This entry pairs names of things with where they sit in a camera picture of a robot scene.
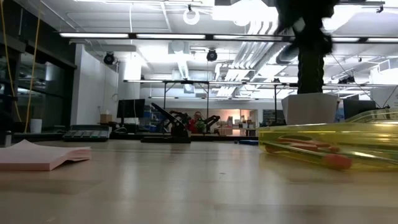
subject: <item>green object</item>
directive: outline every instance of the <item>green object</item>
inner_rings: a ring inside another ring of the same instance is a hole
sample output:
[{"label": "green object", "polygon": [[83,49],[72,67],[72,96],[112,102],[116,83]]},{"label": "green object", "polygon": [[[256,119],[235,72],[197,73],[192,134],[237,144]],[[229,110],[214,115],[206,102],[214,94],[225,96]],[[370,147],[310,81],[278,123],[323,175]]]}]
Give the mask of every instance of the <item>green object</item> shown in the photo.
[{"label": "green object", "polygon": [[206,125],[205,125],[205,123],[203,121],[198,120],[195,123],[195,128],[197,129],[198,133],[203,133],[204,130],[206,129]]}]

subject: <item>computer monitor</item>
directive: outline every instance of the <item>computer monitor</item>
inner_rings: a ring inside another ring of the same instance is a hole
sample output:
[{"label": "computer monitor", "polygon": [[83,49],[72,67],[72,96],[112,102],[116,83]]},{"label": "computer monitor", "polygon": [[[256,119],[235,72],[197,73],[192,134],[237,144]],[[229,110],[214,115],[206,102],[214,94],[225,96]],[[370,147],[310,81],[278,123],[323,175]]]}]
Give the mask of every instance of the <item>computer monitor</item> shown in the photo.
[{"label": "computer monitor", "polygon": [[125,118],[143,118],[145,99],[138,100],[119,100],[118,118],[124,124]]},{"label": "computer monitor", "polygon": [[376,110],[376,102],[373,100],[343,100],[344,119],[351,118],[362,112]]}]

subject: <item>stack of paper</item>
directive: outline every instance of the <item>stack of paper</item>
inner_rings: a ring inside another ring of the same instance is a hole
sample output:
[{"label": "stack of paper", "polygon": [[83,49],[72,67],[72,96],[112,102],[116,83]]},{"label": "stack of paper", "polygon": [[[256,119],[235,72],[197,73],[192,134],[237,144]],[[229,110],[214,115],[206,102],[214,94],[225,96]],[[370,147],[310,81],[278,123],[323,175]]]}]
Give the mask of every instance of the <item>stack of paper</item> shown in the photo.
[{"label": "stack of paper", "polygon": [[40,146],[23,140],[0,148],[1,171],[50,171],[65,161],[91,159],[91,147]]}]

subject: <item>cable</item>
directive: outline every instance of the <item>cable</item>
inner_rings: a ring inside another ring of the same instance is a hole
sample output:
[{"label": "cable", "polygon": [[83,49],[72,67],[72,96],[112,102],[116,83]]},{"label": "cable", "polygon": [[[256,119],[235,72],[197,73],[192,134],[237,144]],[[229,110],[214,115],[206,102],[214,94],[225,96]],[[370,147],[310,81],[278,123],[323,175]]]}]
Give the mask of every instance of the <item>cable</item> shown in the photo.
[{"label": "cable", "polygon": [[[344,67],[340,64],[340,62],[337,60],[337,58],[333,55],[333,54],[331,54],[331,56],[336,60],[336,62],[337,62],[337,64],[341,67],[341,69],[343,69],[343,71],[344,71],[344,73],[345,74],[347,74],[347,75],[349,75],[348,74],[348,72],[344,69]],[[362,89],[361,88],[361,85],[359,85],[358,83],[356,83],[356,81],[354,81],[354,83],[372,100],[372,101],[374,101],[373,99],[372,99],[372,97],[364,90],[364,89]]]},{"label": "cable", "polygon": [[30,113],[30,101],[32,99],[32,87],[33,87],[33,78],[34,78],[34,74],[35,74],[37,42],[39,41],[39,28],[40,28],[40,15],[41,15],[40,9],[41,9],[41,6],[42,6],[42,1],[39,0],[39,7],[38,7],[38,10],[37,10],[36,40],[35,40],[35,48],[34,48],[34,53],[33,53],[32,76],[30,78],[29,100],[27,102],[27,112],[26,112],[25,131],[24,131],[25,133],[27,131],[27,123],[28,123],[28,120],[29,120],[29,113]]},{"label": "cable", "polygon": [[130,4],[130,10],[129,10],[130,32],[132,32],[131,8],[132,8],[132,4]]},{"label": "cable", "polygon": [[119,90],[119,62],[116,63],[116,78],[115,78],[115,85],[116,88],[114,89],[114,94],[112,95],[112,100],[114,102],[118,102],[119,101],[119,94],[118,94],[118,90]]},{"label": "cable", "polygon": [[394,92],[396,91],[398,85],[396,85],[396,87],[392,90],[390,96],[386,99],[386,101],[383,104],[383,108],[385,107],[386,103],[388,102],[388,100],[390,100],[390,98],[392,97],[392,95],[394,94]]},{"label": "cable", "polygon": [[91,43],[91,41],[90,40],[87,40],[89,43],[90,43],[90,45],[91,45],[91,49],[93,49],[94,50],[94,52],[100,57],[100,58],[102,58],[102,55],[100,55],[100,53],[98,53],[98,51],[96,51],[95,49],[94,49],[94,47],[93,47],[93,43]]},{"label": "cable", "polygon": [[[15,98],[15,90],[14,90],[14,82],[12,80],[12,75],[11,75],[11,68],[10,68],[10,61],[8,57],[8,49],[7,49],[7,35],[6,35],[6,23],[4,22],[4,10],[3,10],[3,5],[2,5],[3,0],[0,0],[0,7],[1,7],[1,22],[2,22],[2,34],[3,34],[3,39],[4,39],[4,48],[6,50],[6,61],[7,61],[7,70],[8,70],[8,77],[10,79],[10,86],[11,86],[11,93],[12,97]],[[15,106],[15,111],[17,112],[17,116],[19,119],[19,122],[22,122],[21,116],[19,114],[18,110],[18,105],[17,101],[15,99],[12,99],[14,101],[14,106]]]},{"label": "cable", "polygon": [[[135,85],[135,83],[132,84],[132,92],[134,93],[134,98],[135,98],[136,97],[136,90],[135,90],[134,85]],[[134,99],[134,101],[132,102],[132,107],[134,108],[134,116],[137,116],[137,113],[136,113],[136,99]]]}]

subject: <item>plastic tray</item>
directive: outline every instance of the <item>plastic tray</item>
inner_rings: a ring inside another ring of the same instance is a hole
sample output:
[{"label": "plastic tray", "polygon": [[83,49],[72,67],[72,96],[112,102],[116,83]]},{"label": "plastic tray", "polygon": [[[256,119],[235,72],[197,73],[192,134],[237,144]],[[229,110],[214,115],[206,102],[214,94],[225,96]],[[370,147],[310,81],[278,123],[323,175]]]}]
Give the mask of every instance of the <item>plastic tray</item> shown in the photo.
[{"label": "plastic tray", "polygon": [[337,170],[398,170],[398,124],[394,119],[398,120],[398,110],[377,110],[345,123],[261,128],[259,147]]}]

